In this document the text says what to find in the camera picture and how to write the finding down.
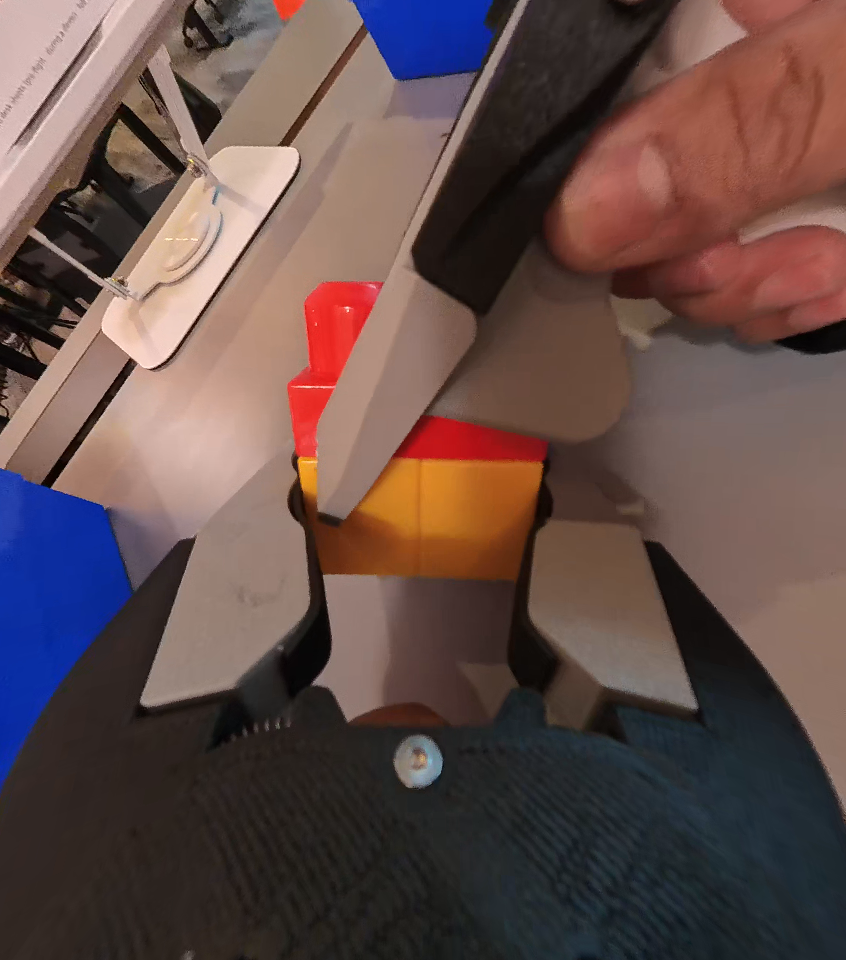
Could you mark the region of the yellow toy block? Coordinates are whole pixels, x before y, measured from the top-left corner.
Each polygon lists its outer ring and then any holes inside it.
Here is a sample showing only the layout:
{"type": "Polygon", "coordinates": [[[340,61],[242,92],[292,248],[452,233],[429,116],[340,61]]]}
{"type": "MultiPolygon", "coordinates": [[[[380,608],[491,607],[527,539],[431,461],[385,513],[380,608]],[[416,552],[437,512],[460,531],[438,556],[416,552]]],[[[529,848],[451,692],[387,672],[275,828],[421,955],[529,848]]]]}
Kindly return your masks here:
{"type": "Polygon", "coordinates": [[[514,582],[544,464],[398,458],[339,526],[317,516],[317,460],[297,473],[325,574],[514,582]]]}

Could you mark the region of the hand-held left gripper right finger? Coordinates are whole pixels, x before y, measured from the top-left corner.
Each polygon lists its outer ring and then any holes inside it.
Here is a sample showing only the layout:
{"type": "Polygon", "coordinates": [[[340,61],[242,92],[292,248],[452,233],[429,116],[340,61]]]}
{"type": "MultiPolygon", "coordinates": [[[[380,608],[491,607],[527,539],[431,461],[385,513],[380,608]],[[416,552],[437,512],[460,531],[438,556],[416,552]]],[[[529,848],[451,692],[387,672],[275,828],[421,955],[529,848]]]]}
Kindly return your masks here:
{"type": "Polygon", "coordinates": [[[516,582],[509,668],[549,723],[610,709],[693,719],[698,703],[642,535],[593,487],[542,480],[516,582]]]}

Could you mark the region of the grey desk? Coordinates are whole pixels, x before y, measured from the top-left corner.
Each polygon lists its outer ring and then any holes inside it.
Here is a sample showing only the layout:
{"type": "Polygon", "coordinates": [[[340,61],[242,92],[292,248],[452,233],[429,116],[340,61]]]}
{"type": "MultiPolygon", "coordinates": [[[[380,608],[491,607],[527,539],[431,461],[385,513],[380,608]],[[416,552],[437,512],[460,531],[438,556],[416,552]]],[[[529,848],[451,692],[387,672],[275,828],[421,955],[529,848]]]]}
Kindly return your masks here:
{"type": "MultiPolygon", "coordinates": [[[[138,585],[289,442],[302,305],[382,280],[465,76],[399,83],[350,2],[307,4],[211,147],[288,138],[301,171],[180,351],[124,373],[102,294],[0,435],[0,468],[107,507],[138,585]]],[[[805,723],[846,807],[846,354],[748,353],[669,333],[590,464],[646,498],[650,538],[737,630],[805,723]]]]}

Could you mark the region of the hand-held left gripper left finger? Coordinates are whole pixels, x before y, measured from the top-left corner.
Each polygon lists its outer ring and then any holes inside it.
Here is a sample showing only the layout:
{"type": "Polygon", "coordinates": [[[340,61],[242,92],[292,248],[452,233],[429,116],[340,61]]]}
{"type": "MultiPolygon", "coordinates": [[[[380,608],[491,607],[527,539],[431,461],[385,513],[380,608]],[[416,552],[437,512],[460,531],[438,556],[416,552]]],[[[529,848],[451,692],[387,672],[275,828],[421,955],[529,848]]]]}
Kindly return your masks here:
{"type": "Polygon", "coordinates": [[[249,711],[282,711],[326,666],[324,580],[296,467],[278,451],[196,536],[144,709],[234,695],[249,711]]]}

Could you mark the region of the blue plastic bin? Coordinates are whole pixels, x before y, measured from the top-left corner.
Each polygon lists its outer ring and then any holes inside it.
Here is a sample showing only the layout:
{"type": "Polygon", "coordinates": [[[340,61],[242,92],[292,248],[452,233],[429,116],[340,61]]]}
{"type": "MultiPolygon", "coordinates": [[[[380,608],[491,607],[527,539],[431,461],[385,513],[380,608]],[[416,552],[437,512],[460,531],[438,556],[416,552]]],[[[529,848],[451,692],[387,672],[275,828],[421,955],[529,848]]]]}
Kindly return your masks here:
{"type": "Polygon", "coordinates": [[[491,1],[355,1],[397,81],[472,74],[491,46],[491,1]]]}
{"type": "Polygon", "coordinates": [[[0,789],[52,694],[130,593],[102,506],[0,469],[0,789]]]}

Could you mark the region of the white sign stand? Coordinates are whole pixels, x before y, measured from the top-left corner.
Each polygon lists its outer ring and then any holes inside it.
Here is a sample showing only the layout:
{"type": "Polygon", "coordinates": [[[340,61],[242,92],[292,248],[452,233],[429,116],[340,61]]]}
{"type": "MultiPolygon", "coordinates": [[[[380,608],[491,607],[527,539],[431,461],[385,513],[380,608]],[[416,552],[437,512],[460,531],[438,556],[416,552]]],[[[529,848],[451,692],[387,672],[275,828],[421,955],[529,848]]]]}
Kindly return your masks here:
{"type": "Polygon", "coordinates": [[[291,147],[207,153],[164,35],[181,2],[0,2],[0,261],[23,234],[113,296],[105,336],[139,367],[177,354],[296,178],[291,147]],[[147,67],[185,153],[186,192],[124,279],[103,277],[36,229],[51,181],[147,67]]]}

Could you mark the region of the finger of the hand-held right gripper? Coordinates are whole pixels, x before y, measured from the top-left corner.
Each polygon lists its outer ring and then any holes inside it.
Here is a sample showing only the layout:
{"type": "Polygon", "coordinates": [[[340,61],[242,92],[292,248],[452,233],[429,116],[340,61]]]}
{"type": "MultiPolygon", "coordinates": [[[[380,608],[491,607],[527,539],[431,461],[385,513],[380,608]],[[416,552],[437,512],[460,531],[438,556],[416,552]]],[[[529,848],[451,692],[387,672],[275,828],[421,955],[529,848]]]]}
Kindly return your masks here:
{"type": "Polygon", "coordinates": [[[610,430],[629,397],[608,278],[568,270],[534,241],[429,414],[577,445],[610,430]]]}
{"type": "Polygon", "coordinates": [[[418,275],[412,249],[526,4],[515,2],[503,22],[321,415],[317,516],[325,524],[340,525],[357,508],[475,342],[474,312],[418,275]]]}

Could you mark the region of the red two-stud toy block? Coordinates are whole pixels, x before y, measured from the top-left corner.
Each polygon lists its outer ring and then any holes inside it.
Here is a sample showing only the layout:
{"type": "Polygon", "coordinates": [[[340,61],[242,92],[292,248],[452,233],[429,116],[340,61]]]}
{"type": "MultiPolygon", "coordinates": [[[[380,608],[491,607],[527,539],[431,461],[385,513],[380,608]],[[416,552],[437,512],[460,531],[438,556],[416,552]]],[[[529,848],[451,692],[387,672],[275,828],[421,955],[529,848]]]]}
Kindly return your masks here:
{"type": "MultiPolygon", "coordinates": [[[[381,287],[380,282],[324,282],[305,300],[308,365],[287,384],[295,452],[300,457],[317,454],[319,421],[381,287]]],[[[548,444],[538,438],[424,415],[395,457],[541,463],[548,451],[548,444]]]]}

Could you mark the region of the person's right hand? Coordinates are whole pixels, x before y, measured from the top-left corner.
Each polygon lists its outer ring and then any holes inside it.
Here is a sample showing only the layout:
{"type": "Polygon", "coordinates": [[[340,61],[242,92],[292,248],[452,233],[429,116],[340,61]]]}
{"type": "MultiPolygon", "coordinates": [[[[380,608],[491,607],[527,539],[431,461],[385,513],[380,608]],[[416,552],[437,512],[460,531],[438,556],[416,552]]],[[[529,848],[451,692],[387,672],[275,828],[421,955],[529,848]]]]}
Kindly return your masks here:
{"type": "Polygon", "coordinates": [[[846,2],[724,2],[746,37],[618,111],[549,210],[554,257],[742,342],[846,321],[846,236],[744,244],[846,182],[846,2]]]}

